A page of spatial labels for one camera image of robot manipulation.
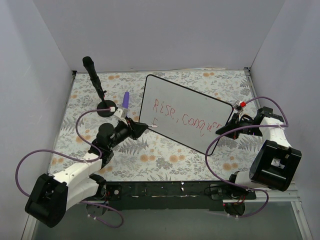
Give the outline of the white whiteboard black frame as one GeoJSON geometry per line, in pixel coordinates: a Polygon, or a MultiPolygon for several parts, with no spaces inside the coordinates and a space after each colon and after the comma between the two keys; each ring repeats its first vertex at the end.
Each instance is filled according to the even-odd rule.
{"type": "Polygon", "coordinates": [[[139,121],[153,131],[202,154],[213,154],[216,131],[233,114],[230,103],[190,87],[149,74],[146,77],[139,121]]]}

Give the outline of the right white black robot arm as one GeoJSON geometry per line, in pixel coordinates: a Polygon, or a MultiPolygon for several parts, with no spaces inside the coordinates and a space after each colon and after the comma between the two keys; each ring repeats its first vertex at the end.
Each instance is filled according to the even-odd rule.
{"type": "Polygon", "coordinates": [[[247,171],[237,171],[229,177],[231,182],[226,186],[227,195],[237,199],[245,192],[245,188],[269,188],[286,191],[290,186],[298,168],[302,153],[288,142],[284,128],[284,118],[273,113],[273,109],[262,107],[254,118],[234,113],[231,120],[216,131],[216,134],[230,139],[238,139],[239,135],[261,137],[264,143],[253,163],[247,171]]]}

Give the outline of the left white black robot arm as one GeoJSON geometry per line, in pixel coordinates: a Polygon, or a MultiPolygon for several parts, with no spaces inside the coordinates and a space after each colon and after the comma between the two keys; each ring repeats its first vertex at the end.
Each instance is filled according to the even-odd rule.
{"type": "Polygon", "coordinates": [[[24,208],[46,226],[55,227],[66,211],[86,199],[107,200],[110,195],[106,180],[96,172],[114,156],[113,149],[127,138],[137,140],[147,129],[145,123],[125,118],[117,126],[104,123],[82,162],[77,162],[54,175],[38,177],[24,208]]]}

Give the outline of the purple microphone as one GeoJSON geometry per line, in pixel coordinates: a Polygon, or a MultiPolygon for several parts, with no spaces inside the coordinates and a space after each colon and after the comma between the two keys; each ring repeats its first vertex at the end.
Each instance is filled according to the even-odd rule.
{"type": "Polygon", "coordinates": [[[122,108],[123,109],[128,109],[129,108],[129,100],[130,100],[130,93],[126,91],[123,96],[123,101],[122,101],[122,108]]]}

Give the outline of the black round microphone stand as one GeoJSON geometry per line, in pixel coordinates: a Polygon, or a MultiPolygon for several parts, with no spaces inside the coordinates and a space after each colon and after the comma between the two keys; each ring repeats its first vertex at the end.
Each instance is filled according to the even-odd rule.
{"type": "Polygon", "coordinates": [[[102,118],[108,118],[111,117],[114,112],[111,111],[106,111],[106,109],[109,109],[111,107],[116,107],[116,103],[112,100],[105,100],[105,93],[107,92],[106,90],[103,90],[101,84],[98,83],[93,83],[93,86],[101,99],[101,102],[97,105],[97,114],[102,117],[102,118]]]}

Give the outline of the black microphone on stand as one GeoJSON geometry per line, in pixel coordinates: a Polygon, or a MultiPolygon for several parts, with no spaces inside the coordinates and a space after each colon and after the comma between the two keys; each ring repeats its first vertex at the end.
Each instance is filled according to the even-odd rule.
{"type": "Polygon", "coordinates": [[[100,79],[97,75],[95,64],[90,56],[85,56],[82,59],[82,63],[87,73],[89,74],[90,80],[95,88],[101,87],[100,79]]]}

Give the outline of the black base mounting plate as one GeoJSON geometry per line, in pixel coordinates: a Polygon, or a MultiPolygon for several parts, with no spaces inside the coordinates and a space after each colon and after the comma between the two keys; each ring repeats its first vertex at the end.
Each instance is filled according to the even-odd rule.
{"type": "Polygon", "coordinates": [[[107,203],[118,210],[223,211],[223,201],[254,200],[256,194],[222,181],[109,181],[101,197],[87,201],[107,203]]]}

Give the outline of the aluminium frame rail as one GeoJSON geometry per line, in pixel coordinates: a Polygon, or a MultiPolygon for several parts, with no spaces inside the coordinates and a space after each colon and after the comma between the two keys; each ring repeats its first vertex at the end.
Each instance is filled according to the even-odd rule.
{"type": "Polygon", "coordinates": [[[299,199],[295,184],[287,191],[258,188],[246,191],[221,181],[95,181],[87,178],[76,186],[67,186],[49,180],[37,183],[29,197],[34,203],[55,201],[71,207],[81,201],[119,202],[125,199],[163,199],[163,198],[200,198],[206,200],[241,202],[264,200],[265,193],[270,201],[296,201],[299,199]]]}

